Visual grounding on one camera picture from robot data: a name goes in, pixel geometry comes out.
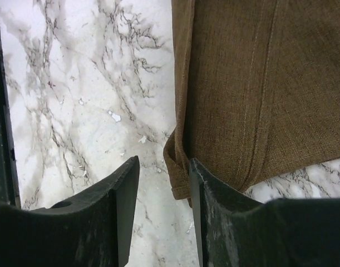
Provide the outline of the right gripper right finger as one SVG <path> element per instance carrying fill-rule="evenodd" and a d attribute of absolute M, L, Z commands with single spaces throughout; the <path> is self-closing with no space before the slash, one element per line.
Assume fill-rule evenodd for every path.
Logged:
<path fill-rule="evenodd" d="M 255 201 L 189 167 L 201 266 L 340 266 L 340 198 Z"/>

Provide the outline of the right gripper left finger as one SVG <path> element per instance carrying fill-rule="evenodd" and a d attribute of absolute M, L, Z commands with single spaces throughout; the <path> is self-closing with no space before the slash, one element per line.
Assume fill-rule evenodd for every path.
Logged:
<path fill-rule="evenodd" d="M 140 163 L 51 208 L 0 202 L 0 266 L 125 266 L 129 261 Z"/>

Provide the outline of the brown cloth napkin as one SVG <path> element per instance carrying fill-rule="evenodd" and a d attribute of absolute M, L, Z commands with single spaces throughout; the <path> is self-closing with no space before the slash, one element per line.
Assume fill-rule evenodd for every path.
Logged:
<path fill-rule="evenodd" d="M 189 161 L 243 192 L 340 159 L 340 1 L 172 1 L 171 190 Z"/>

